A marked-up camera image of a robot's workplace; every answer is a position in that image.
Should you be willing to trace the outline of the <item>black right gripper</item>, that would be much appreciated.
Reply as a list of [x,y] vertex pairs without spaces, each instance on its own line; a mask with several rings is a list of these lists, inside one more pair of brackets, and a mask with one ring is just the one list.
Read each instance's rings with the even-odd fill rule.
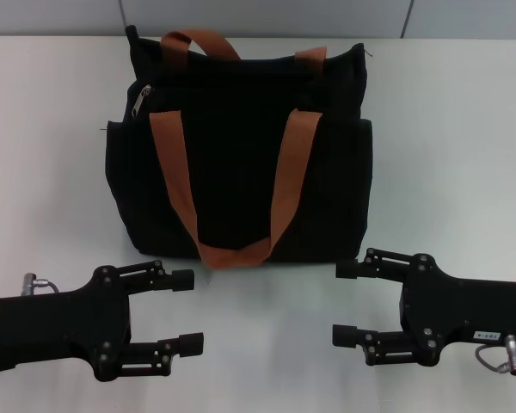
[[337,262],[335,276],[402,284],[401,324],[408,334],[333,325],[333,345],[362,347],[367,366],[433,367],[444,347],[455,342],[504,347],[508,336],[516,340],[516,282],[456,278],[444,273],[432,256],[373,248],[362,262]]

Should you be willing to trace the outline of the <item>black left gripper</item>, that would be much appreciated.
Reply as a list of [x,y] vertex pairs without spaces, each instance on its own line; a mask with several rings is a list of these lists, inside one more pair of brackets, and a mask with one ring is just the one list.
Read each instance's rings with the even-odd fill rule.
[[168,273],[154,260],[99,267],[87,284],[70,292],[0,298],[0,372],[25,363],[78,358],[90,364],[100,381],[120,375],[169,376],[176,355],[203,354],[204,334],[127,344],[128,294],[192,291],[194,282],[192,269]]

